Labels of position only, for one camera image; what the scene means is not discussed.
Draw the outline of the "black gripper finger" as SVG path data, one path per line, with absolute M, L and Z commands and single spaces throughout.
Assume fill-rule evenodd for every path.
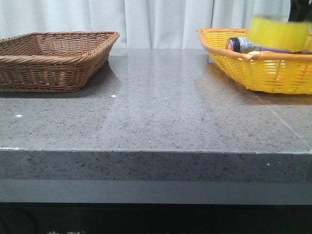
M 291 0 L 288 22 L 311 22 L 311 21 L 312 21 L 312 1 Z

